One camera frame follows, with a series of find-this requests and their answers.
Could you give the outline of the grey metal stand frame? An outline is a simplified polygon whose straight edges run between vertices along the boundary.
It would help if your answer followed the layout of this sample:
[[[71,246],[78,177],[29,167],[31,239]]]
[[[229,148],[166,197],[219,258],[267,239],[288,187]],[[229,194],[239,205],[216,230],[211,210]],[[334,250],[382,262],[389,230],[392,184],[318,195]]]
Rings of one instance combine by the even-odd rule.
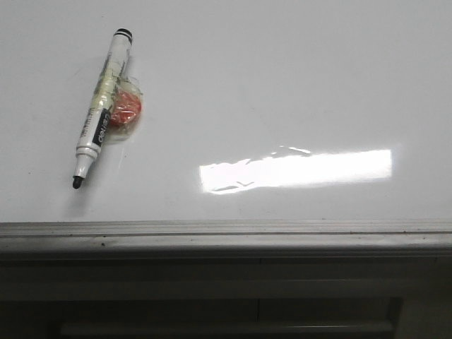
[[[449,258],[1,264],[2,338],[450,338]]]

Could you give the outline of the white black whiteboard marker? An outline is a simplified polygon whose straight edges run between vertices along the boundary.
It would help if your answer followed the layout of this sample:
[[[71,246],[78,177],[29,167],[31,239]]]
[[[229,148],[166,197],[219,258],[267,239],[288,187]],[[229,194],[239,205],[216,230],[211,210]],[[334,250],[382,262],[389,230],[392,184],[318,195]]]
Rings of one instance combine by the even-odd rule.
[[[102,150],[118,87],[129,62],[132,43],[133,35],[126,28],[120,28],[113,34],[76,146],[76,166],[72,183],[74,189],[81,187]]]

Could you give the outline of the white whiteboard with aluminium frame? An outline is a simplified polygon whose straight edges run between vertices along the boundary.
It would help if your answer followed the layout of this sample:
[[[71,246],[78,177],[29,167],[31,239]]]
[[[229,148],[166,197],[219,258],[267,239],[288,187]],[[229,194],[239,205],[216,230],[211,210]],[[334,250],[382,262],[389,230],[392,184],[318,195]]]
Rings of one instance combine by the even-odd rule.
[[[143,113],[74,189],[120,28]],[[451,255],[450,1],[1,2],[3,260],[348,255]]]

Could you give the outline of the red round magnet in tape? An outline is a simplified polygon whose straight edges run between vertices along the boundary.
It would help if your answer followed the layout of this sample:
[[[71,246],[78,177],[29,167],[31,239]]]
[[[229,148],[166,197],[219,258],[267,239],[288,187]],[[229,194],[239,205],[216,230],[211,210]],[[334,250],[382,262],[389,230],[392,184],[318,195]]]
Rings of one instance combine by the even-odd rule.
[[[107,143],[121,143],[137,129],[143,113],[143,92],[136,78],[122,78],[107,134]]]

